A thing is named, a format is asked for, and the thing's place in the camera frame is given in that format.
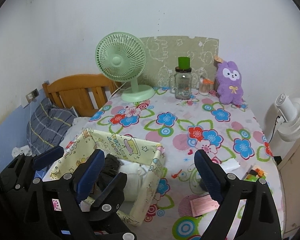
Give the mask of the black bath pouf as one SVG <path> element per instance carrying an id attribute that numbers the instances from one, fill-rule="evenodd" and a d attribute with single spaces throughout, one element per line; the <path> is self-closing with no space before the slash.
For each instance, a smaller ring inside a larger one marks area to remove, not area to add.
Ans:
<path id="1" fill-rule="evenodd" d="M 107 154 L 104 160 L 104 166 L 97 181 L 94 183 L 89 196 L 95 198 L 96 195 L 102 192 L 118 174 L 120 166 L 121 163 L 117 157 Z"/>

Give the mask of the white towel with string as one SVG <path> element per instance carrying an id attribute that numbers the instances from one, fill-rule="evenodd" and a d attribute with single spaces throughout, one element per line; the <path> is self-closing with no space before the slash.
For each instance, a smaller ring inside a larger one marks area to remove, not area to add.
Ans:
<path id="1" fill-rule="evenodd" d="M 141 190 L 143 180 L 148 172 L 148 165 L 142 165 L 140 163 L 133 163 L 129 161 L 121 161 L 119 172 L 127 175 L 127 182 L 123 189 L 125 201 L 136 201 L 138 194 Z"/>

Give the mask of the pink wipes packet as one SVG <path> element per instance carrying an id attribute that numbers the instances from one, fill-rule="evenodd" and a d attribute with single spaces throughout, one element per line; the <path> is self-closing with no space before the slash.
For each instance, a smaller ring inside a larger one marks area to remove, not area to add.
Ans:
<path id="1" fill-rule="evenodd" d="M 190 205 L 193 217 L 202 216 L 219 208 L 218 202 L 213 200 L 209 194 L 191 200 Z"/>

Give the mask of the green orange tissue pack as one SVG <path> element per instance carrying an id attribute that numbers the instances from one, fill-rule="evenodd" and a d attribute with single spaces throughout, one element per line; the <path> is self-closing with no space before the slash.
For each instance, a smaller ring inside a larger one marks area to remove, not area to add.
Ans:
<path id="1" fill-rule="evenodd" d="M 245 178 L 243 180 L 245 181 L 252 181 L 256 182 L 258 179 L 266 179 L 267 172 L 263 169 L 259 168 L 258 166 L 253 166 L 245 175 Z"/>

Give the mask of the white clear plastic packet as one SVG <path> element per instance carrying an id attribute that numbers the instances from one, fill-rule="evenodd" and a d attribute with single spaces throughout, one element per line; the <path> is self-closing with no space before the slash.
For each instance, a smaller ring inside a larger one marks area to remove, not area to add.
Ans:
<path id="1" fill-rule="evenodd" d="M 240 168 L 240 164 L 236 159 L 230 158 L 220 164 L 225 173 L 231 173 L 232 171 Z"/>

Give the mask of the crumpled white cloth on bed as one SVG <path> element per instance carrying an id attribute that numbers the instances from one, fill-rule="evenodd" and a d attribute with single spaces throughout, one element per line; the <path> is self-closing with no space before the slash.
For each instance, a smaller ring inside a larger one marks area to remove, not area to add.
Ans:
<path id="1" fill-rule="evenodd" d="M 25 156 L 31 156 L 32 151 L 29 147 L 29 145 L 25 145 L 22 147 L 14 147 L 12 150 L 12 158 L 16 158 L 19 155 L 25 155 Z"/>

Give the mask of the grey plaid pillow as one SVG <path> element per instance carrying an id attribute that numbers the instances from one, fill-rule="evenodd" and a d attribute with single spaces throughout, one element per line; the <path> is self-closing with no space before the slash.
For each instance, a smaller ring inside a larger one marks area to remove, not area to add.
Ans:
<path id="1" fill-rule="evenodd" d="M 26 128 L 31 152 L 40 155 L 58 146 L 75 118 L 77 114 L 74 109 L 60 108 L 49 98 L 44 98 L 31 115 Z"/>

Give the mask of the floral tablecloth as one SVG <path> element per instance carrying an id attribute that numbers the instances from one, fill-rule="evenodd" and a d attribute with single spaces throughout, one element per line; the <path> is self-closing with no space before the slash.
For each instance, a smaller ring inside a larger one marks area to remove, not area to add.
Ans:
<path id="1" fill-rule="evenodd" d="M 158 142 L 165 165 L 146 218 L 132 227 L 138 239 L 198 239 L 214 216 L 191 214 L 190 201 L 204 195 L 194 164 L 202 149 L 216 163 L 234 158 L 238 177 L 258 166 L 267 172 L 279 219 L 284 219 L 279 172 L 269 143 L 246 104 L 223 105 L 215 94 L 193 92 L 178 100 L 166 87 L 156 88 L 146 101 L 128 103 L 119 95 L 109 100 L 84 126 L 98 131 Z"/>

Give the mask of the yellow cartoon fabric storage box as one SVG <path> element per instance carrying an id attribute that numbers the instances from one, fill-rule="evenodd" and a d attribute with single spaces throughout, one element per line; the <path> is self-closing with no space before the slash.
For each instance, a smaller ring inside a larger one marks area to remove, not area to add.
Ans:
<path id="1" fill-rule="evenodd" d="M 140 167 L 148 168 L 142 176 L 142 184 L 130 212 L 117 211 L 124 222 L 140 226 L 153 202 L 164 169 L 164 150 L 158 142 L 87 128 L 52 164 L 44 179 L 56 180 L 68 172 L 73 173 L 97 148 L 123 161 L 125 167 L 137 163 Z"/>

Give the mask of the wooden bed headboard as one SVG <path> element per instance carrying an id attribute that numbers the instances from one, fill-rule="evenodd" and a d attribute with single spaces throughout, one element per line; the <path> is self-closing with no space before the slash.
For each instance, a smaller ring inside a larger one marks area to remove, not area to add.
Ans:
<path id="1" fill-rule="evenodd" d="M 60 107 L 74 107 L 79 116 L 92 117 L 107 102 L 106 89 L 115 92 L 119 82 L 111 81 L 103 74 L 78 74 L 43 83 L 47 98 Z"/>

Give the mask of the beige wardrobe door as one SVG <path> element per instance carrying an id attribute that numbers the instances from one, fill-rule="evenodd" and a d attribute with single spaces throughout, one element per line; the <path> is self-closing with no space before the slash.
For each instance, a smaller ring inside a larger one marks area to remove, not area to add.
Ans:
<path id="1" fill-rule="evenodd" d="M 288 237 L 300 229 L 300 139 L 289 150 L 279 164 L 284 191 L 284 229 Z"/>

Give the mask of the toothpick jar orange lid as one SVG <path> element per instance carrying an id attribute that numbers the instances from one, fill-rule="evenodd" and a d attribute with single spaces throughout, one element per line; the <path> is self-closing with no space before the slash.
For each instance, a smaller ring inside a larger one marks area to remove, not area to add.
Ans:
<path id="1" fill-rule="evenodd" d="M 200 76 L 198 91 L 202 95 L 208 95 L 214 87 L 214 82 L 208 78 Z"/>

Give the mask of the white standing fan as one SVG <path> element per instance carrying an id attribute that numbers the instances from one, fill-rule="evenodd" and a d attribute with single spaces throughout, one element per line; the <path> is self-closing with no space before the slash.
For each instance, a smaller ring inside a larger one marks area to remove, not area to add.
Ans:
<path id="1" fill-rule="evenodd" d="M 292 98 L 281 93 L 275 100 L 278 116 L 274 121 L 273 131 L 267 139 L 271 142 L 275 133 L 285 142 L 300 139 L 300 98 Z"/>

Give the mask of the glass jar with green cup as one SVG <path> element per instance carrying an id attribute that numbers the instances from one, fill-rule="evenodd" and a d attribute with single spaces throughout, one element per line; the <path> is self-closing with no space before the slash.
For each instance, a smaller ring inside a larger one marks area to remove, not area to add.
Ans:
<path id="1" fill-rule="evenodd" d="M 176 99 L 189 100 L 192 89 L 192 68 L 189 57 L 178 57 L 175 73 L 169 77 L 169 87 Z"/>

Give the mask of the purple plush bunny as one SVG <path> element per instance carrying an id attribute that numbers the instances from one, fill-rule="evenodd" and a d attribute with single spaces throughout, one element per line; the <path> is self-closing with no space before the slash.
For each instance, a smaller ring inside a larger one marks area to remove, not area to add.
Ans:
<path id="1" fill-rule="evenodd" d="M 240 106 L 243 103 L 242 76 L 233 61 L 217 61 L 217 94 L 222 104 Z"/>

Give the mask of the green desk fan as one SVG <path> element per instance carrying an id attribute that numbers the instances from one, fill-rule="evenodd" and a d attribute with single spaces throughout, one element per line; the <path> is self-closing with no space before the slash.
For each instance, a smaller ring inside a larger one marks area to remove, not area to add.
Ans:
<path id="1" fill-rule="evenodd" d="M 125 102 L 142 102 L 154 96 L 149 85 L 138 84 L 147 56 L 142 41 L 129 33 L 115 32 L 105 36 L 95 50 L 96 64 L 107 78 L 115 82 L 130 83 L 121 94 Z"/>

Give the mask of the green patterned board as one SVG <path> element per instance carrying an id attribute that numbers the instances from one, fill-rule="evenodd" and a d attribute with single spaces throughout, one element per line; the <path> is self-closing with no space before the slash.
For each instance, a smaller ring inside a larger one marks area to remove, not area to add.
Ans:
<path id="1" fill-rule="evenodd" d="M 192 68 L 192 88 L 198 88 L 201 77 L 215 79 L 214 57 L 219 40 L 209 37 L 151 36 L 142 37 L 146 51 L 146 67 L 138 82 L 153 87 L 167 87 L 169 78 L 179 66 L 179 57 L 188 57 Z"/>

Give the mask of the wall power socket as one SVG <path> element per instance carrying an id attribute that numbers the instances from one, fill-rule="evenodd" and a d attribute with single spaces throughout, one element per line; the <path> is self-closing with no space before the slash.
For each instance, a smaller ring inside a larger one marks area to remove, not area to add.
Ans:
<path id="1" fill-rule="evenodd" d="M 39 96 L 38 89 L 33 90 L 29 94 L 26 95 L 26 100 L 28 103 L 31 103 L 34 99 L 36 99 Z"/>

